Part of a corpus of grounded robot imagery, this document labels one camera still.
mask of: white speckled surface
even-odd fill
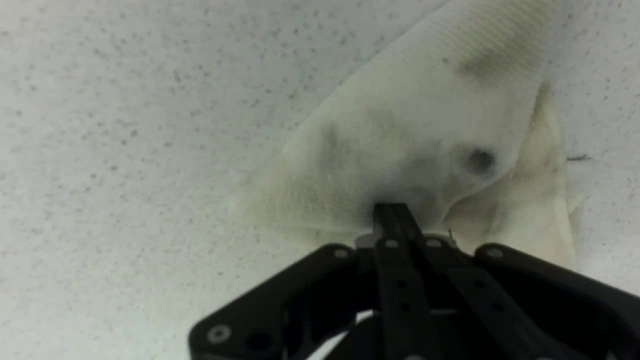
[[[214,306],[304,253],[219,200],[440,0],[6,0],[0,358],[174,360]],[[634,0],[571,0],[555,60],[589,194],[581,268],[640,287]]]

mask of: black plastic bracket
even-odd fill
[[[506,246],[474,255],[374,209],[374,247],[324,246],[188,336],[193,360],[640,360],[640,297]]]

